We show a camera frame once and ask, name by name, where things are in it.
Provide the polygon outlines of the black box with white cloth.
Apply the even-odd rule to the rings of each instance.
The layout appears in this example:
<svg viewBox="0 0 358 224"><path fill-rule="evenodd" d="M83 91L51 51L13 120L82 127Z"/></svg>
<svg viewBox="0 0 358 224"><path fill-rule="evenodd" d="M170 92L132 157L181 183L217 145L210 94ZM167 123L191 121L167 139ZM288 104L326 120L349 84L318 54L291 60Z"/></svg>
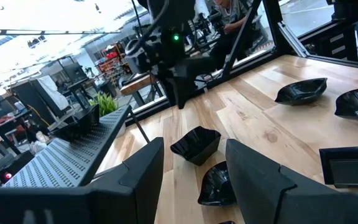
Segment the black box with white cloth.
<svg viewBox="0 0 358 224"><path fill-rule="evenodd" d="M30 78L11 85L12 94L31 110L37 124L50 126L66 115L71 106L50 75Z"/></svg>

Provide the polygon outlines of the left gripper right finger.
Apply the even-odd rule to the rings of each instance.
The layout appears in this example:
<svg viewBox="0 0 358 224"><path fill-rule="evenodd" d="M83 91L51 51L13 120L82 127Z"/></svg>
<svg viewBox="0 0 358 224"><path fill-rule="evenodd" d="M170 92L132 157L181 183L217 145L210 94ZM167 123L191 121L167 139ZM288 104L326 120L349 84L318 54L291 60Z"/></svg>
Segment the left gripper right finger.
<svg viewBox="0 0 358 224"><path fill-rule="evenodd" d="M321 184L235 139L226 142L232 189L246 224L275 224L287 191L318 193Z"/></svg>

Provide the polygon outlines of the black perforated metal riser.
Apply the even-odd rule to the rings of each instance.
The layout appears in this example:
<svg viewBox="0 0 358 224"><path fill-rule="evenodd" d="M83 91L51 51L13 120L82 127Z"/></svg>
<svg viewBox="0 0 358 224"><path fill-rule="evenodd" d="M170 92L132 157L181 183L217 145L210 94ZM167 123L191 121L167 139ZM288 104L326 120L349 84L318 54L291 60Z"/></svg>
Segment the black perforated metal riser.
<svg viewBox="0 0 358 224"><path fill-rule="evenodd" d="M77 187L90 183L128 116L149 142L132 107L126 106L101 117L90 133L78 139L54 139L3 186Z"/></svg>

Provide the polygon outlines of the wooden side table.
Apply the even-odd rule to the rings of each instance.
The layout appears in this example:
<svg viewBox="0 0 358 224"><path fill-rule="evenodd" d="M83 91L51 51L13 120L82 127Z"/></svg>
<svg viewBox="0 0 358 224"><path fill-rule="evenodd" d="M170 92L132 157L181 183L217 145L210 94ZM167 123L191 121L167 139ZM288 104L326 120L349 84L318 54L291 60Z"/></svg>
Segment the wooden side table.
<svg viewBox="0 0 358 224"><path fill-rule="evenodd" d="M154 81L155 81L155 77L153 75L146 75L130 84L124 85L120 89L120 92L126 96L127 95L133 96L137 105L141 107L145 105L145 101L143 100L141 94L139 93L139 90L141 90L142 88L148 85L152 85Z"/></svg>

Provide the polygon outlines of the small black square plate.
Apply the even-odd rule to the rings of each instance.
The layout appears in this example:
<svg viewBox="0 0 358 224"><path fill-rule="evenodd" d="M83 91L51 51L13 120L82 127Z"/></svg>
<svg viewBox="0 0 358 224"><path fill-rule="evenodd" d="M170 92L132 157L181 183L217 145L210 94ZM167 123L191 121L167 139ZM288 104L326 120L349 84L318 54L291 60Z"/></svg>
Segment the small black square plate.
<svg viewBox="0 0 358 224"><path fill-rule="evenodd" d="M335 188L358 188L358 146L319 150L324 183Z"/></svg>

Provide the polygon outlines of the black overhead light rail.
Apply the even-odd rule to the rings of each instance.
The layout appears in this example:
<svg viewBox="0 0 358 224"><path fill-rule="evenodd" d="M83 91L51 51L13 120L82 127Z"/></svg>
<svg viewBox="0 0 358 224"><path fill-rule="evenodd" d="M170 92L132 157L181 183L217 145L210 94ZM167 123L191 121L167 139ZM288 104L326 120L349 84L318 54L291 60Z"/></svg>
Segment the black overhead light rail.
<svg viewBox="0 0 358 224"><path fill-rule="evenodd" d="M104 31L104 30L19 30L19 29L0 29L0 36L6 35L91 35L91 34L119 34L121 31Z"/></svg>

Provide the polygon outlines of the person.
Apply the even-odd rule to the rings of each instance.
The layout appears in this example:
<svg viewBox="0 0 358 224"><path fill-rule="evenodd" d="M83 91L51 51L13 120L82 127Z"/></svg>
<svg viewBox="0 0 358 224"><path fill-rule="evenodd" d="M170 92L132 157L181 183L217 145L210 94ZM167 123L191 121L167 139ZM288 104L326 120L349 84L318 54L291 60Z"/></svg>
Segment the person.
<svg viewBox="0 0 358 224"><path fill-rule="evenodd" d="M222 68L226 56L232 51L242 24L247 19L252 0L213 0L213 2L217 11L223 16L224 34L220 36L209 55L214 58L218 68ZM247 39L241 47L237 60L252 55L269 41L269 35L260 22L261 17L256 14L251 28L246 30Z"/></svg>

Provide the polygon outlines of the green plant in white pot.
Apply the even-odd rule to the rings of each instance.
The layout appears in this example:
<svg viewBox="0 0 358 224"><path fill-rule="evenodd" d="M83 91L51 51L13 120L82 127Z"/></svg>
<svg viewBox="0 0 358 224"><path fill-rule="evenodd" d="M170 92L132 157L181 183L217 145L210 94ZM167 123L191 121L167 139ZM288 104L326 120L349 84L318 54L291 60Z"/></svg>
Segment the green plant in white pot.
<svg viewBox="0 0 358 224"><path fill-rule="evenodd" d="M117 99L107 93L98 93L95 98L88 101L90 107L99 107L99 120L104 128L119 128L116 137L121 137L126 130L124 122L125 108L120 108Z"/></svg>

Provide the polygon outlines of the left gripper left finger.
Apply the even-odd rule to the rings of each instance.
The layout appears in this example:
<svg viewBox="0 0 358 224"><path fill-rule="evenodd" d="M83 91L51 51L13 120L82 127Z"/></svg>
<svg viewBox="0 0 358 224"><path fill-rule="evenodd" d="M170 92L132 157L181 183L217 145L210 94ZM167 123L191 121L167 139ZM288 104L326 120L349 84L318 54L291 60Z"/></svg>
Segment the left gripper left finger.
<svg viewBox="0 0 358 224"><path fill-rule="evenodd" d="M154 224L163 160L157 137L90 183L90 224Z"/></svg>

